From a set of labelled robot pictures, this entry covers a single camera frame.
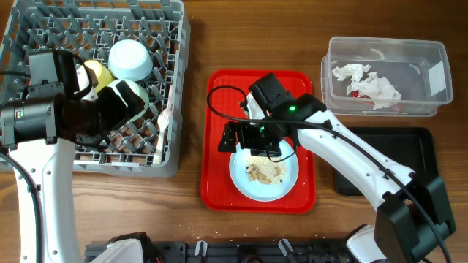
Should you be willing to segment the red snack wrapper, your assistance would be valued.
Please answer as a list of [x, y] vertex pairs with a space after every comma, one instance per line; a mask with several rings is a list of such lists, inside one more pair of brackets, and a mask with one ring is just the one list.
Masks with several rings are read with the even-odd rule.
[[[358, 91], [352, 91], [351, 92], [351, 97], [353, 98], [359, 98], [359, 99], [368, 99], [368, 96], [360, 94]], [[363, 102], [365, 105], [372, 106], [374, 107], [376, 104], [372, 101], [364, 101]], [[401, 112], [402, 111], [402, 106], [400, 104], [393, 104], [388, 107], [388, 109], [395, 110], [396, 112]]]

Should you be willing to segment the red plastic tray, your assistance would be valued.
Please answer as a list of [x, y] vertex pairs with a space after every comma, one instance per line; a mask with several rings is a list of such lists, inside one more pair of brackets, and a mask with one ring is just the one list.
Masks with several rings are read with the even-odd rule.
[[[209, 80], [207, 92], [221, 85], [231, 85], [248, 92], [248, 87], [269, 70], [220, 69]], [[313, 93], [311, 80], [302, 72], [290, 70], [272, 71], [282, 85], [295, 97]], [[238, 91], [215, 91], [211, 96], [212, 106], [221, 113], [245, 118], [239, 107], [243, 96]], [[244, 196], [234, 185], [229, 173], [231, 153], [218, 151], [224, 125], [228, 120], [212, 113], [206, 107], [203, 164], [201, 175], [201, 197], [205, 205], [213, 210], [243, 211], [251, 213], [306, 213], [315, 204], [315, 159], [314, 154], [298, 147], [298, 180], [292, 190], [281, 199], [272, 202], [254, 201]]]

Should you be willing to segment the white plastic spoon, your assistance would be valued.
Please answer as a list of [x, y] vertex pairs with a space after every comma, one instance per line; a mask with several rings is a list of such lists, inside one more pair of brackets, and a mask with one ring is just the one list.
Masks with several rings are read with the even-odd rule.
[[153, 156], [153, 164], [160, 164], [162, 162], [162, 154], [164, 152], [164, 141], [165, 141], [165, 132], [166, 129], [161, 129], [158, 140], [156, 142], [155, 153]]

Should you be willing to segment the food scraps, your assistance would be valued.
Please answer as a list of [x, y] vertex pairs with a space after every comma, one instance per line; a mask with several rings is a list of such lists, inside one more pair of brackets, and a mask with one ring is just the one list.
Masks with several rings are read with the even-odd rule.
[[273, 161], [262, 156], [251, 156], [246, 160], [245, 172], [248, 180], [264, 185], [278, 186], [283, 183], [288, 174], [288, 168], [277, 157]]

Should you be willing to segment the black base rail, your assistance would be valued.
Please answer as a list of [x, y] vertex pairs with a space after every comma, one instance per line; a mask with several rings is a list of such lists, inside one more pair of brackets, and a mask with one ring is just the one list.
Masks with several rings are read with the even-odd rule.
[[273, 242], [197, 243], [154, 242], [156, 251], [148, 262], [178, 263], [242, 263], [242, 262], [301, 262], [353, 263], [343, 239], [318, 239], [307, 242], [276, 240]]

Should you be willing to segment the grey dishwasher rack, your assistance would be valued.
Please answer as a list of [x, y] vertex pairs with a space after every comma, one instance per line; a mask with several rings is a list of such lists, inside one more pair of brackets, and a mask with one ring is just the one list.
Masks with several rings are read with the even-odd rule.
[[[140, 81], [149, 96], [145, 114], [113, 131], [102, 152], [78, 147], [75, 171], [125, 177], [174, 176], [179, 167], [182, 93], [191, 27], [181, 1], [15, 1], [1, 38], [1, 101], [19, 99], [29, 85], [28, 55], [66, 50], [106, 64], [111, 47], [125, 39], [143, 44], [153, 62]], [[173, 85], [173, 114], [165, 132], [162, 162], [153, 164], [157, 119]]]

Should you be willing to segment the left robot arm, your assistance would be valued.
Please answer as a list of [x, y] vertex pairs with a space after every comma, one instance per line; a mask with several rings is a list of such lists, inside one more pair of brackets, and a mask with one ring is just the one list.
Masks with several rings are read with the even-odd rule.
[[107, 135], [149, 104], [136, 83], [119, 80], [105, 86], [95, 100], [94, 89], [80, 88], [75, 65], [83, 60], [63, 50], [29, 56], [30, 85], [20, 100], [1, 109], [1, 157], [17, 176], [22, 262], [81, 262], [75, 228], [72, 173], [80, 135]]

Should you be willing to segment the black tray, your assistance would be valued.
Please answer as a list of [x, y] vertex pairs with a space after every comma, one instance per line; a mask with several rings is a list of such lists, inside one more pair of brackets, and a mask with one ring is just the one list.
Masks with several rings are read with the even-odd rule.
[[417, 175], [438, 175], [431, 132], [422, 127], [350, 127], [385, 156], [407, 166]]

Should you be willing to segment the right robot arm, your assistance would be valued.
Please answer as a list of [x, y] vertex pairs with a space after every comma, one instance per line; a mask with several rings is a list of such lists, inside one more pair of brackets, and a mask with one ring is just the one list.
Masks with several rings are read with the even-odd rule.
[[249, 149], [279, 161], [289, 138], [351, 182], [376, 210], [376, 221], [347, 239], [359, 262], [424, 262], [456, 230], [448, 193], [439, 175], [418, 175], [370, 146], [311, 94], [294, 97], [273, 73], [242, 93], [243, 118], [230, 116], [218, 149]]

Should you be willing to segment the white napkin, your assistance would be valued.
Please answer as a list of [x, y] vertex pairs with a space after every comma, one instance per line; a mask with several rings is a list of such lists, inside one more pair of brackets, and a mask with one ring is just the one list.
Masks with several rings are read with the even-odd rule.
[[358, 91], [368, 96], [376, 104], [373, 110], [388, 108], [401, 101], [401, 94], [390, 81], [386, 77], [378, 77], [377, 73], [370, 72], [370, 69], [369, 64], [347, 64], [333, 68], [332, 75], [341, 82], [349, 77], [351, 83], [346, 87], [347, 95], [351, 95], [352, 91]]

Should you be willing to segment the light blue bowl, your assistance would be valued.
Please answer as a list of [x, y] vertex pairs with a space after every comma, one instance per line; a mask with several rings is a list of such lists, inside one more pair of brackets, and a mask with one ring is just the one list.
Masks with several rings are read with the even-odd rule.
[[107, 67], [116, 79], [137, 82], [151, 74], [153, 62], [143, 44], [125, 39], [115, 43], [110, 49]]

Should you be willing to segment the green bowl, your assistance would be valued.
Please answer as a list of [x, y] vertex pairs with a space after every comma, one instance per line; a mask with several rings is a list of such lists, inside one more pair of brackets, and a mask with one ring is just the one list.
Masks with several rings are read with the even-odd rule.
[[117, 95], [121, 95], [120, 92], [118, 91], [117, 89], [117, 85], [120, 83], [120, 82], [125, 82], [129, 88], [136, 94], [138, 95], [143, 101], [144, 101], [144, 106], [143, 106], [143, 109], [138, 113], [136, 114], [134, 117], [132, 117], [130, 119], [130, 121], [136, 121], [138, 118], [141, 118], [146, 110], [148, 109], [148, 106], [149, 106], [149, 96], [148, 94], [146, 93], [145, 89], [142, 88], [139, 84], [137, 84], [135, 81], [132, 81], [132, 80], [127, 80], [127, 79], [120, 79], [120, 80], [114, 80], [112, 81], [108, 86], [111, 87]]

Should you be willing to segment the yellow plastic cup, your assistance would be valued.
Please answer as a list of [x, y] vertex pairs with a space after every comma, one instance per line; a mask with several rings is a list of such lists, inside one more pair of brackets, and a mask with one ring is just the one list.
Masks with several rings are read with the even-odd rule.
[[93, 87], [96, 93], [99, 93], [105, 86], [115, 80], [109, 69], [100, 62], [96, 60], [87, 60], [84, 64], [90, 73], [94, 75], [91, 79], [93, 80]]

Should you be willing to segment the light blue plate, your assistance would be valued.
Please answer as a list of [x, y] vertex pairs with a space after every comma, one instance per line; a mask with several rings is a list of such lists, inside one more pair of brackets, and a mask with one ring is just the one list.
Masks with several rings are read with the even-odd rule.
[[272, 202], [281, 199], [288, 194], [299, 176], [298, 157], [288, 142], [282, 140], [279, 143], [280, 156], [262, 156], [273, 161], [277, 157], [279, 162], [284, 162], [288, 168], [285, 181], [278, 186], [264, 185], [257, 181], [249, 181], [245, 172], [246, 160], [254, 156], [249, 149], [242, 149], [240, 144], [236, 145], [236, 152], [232, 153], [229, 162], [229, 173], [235, 187], [246, 197], [259, 202]]

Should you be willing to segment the white plastic fork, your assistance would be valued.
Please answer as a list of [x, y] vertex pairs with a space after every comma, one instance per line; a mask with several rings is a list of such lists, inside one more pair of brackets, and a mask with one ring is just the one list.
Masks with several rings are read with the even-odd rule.
[[173, 114], [173, 101], [174, 101], [174, 95], [173, 95], [173, 85], [169, 87], [169, 94], [167, 98], [167, 106], [161, 113], [159, 114], [159, 117], [157, 119], [157, 124], [159, 126], [159, 136], [162, 137], [165, 133], [165, 130], [169, 126], [169, 120], [170, 117]]

